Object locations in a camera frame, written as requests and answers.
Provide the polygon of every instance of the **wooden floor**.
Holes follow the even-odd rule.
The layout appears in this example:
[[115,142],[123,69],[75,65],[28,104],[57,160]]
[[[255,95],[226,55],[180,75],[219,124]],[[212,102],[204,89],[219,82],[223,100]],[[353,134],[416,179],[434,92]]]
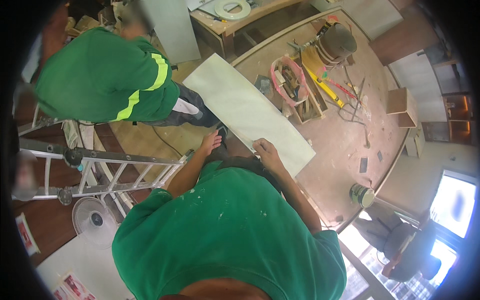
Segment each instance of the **wooden floor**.
[[[325,112],[326,118],[295,125],[295,127],[305,139],[312,141],[317,153],[298,174],[297,180],[317,204],[323,215],[323,221],[328,225],[336,226],[338,223],[334,220],[338,216],[348,220],[360,208],[358,204],[352,203],[348,196],[350,186],[356,182],[369,186],[370,180],[374,188],[378,186],[395,159],[406,130],[398,128],[396,116],[388,116],[385,113],[388,90],[397,88],[391,73],[382,66],[360,29],[342,12],[332,14],[336,15],[341,22],[352,25],[353,35],[358,44],[358,50],[354,54],[356,64],[348,67],[348,72],[355,85],[359,85],[362,78],[366,77],[363,94],[368,97],[365,101],[367,109],[360,113],[363,121],[367,123],[371,147],[366,149],[363,146],[365,144],[364,128],[360,124],[343,121],[338,116],[338,108],[335,105],[327,104],[329,109]],[[251,55],[239,63],[236,69],[253,83],[257,74],[268,75],[267,70],[274,59],[292,51],[286,45],[287,41],[296,38],[297,42],[302,44],[311,39],[315,33],[314,26],[307,23],[291,35],[283,36],[275,44],[272,43],[267,51],[258,51]],[[174,71],[172,75],[174,81],[181,83],[213,53],[203,41],[198,40],[198,45],[202,59],[179,64],[179,70]],[[154,46],[161,49],[159,43]],[[329,75],[338,83],[345,85],[346,77],[343,69],[332,70]],[[334,91],[346,101],[347,98],[343,92],[336,88]],[[110,126],[126,153],[179,158],[178,154],[155,135],[150,126],[140,123],[132,126],[131,122],[122,121],[111,123]],[[183,154],[190,148],[196,149],[203,135],[213,129],[185,124],[179,127],[157,127],[156,130],[162,138]],[[229,144],[232,145],[229,150],[235,154],[249,154],[246,147],[237,139],[230,140]],[[381,162],[377,157],[379,151],[383,157]],[[368,170],[364,174],[359,173],[361,157],[368,157]],[[145,179],[151,180],[159,172],[160,169],[151,169]]]

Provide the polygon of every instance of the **wall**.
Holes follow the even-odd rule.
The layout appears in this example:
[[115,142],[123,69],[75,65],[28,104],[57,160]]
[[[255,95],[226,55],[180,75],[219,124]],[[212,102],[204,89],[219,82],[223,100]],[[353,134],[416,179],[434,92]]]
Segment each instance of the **wall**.
[[474,146],[426,142],[420,158],[402,154],[377,197],[414,216],[430,207],[443,169],[478,176]]
[[388,0],[343,0],[334,3],[312,0],[310,3],[321,12],[341,6],[371,39],[403,20],[398,10]]
[[401,87],[417,101],[419,122],[447,122],[442,93],[426,55],[416,53],[390,64]]
[[133,298],[123,283],[113,262],[111,249],[98,250],[80,239],[73,238],[36,269],[47,287],[52,290],[69,271],[101,300]]

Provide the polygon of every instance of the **pink plastic bag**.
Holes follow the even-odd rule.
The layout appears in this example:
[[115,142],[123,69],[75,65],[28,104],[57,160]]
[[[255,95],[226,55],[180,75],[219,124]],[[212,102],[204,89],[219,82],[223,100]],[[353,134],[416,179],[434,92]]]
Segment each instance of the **pink plastic bag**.
[[[293,74],[300,81],[299,82],[300,88],[298,91],[298,102],[290,98],[290,96],[285,91],[285,88],[283,88],[283,86],[280,86],[280,82],[278,82],[275,76],[275,68],[279,60],[282,61],[282,64],[289,66]],[[273,85],[275,86],[276,91],[280,93],[282,98],[284,98],[287,104],[290,105],[291,107],[294,107],[308,99],[308,89],[306,87],[307,83],[305,81],[305,74],[303,74],[302,68],[299,67],[293,60],[291,60],[290,57],[282,56],[281,58],[275,60],[272,63],[272,66],[270,67],[270,76],[272,77]]]

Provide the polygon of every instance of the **green shirt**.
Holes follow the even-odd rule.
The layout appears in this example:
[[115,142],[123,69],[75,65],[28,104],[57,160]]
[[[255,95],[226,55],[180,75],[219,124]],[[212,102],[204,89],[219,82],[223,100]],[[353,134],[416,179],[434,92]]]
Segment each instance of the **green shirt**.
[[165,119],[180,94],[168,60],[143,37],[90,29],[52,55],[35,85],[40,108],[61,119]]
[[347,278],[336,232],[312,235],[265,178],[218,164],[175,199],[153,190],[118,229],[113,259],[135,297],[157,300],[199,280],[233,278],[273,300],[339,299]]

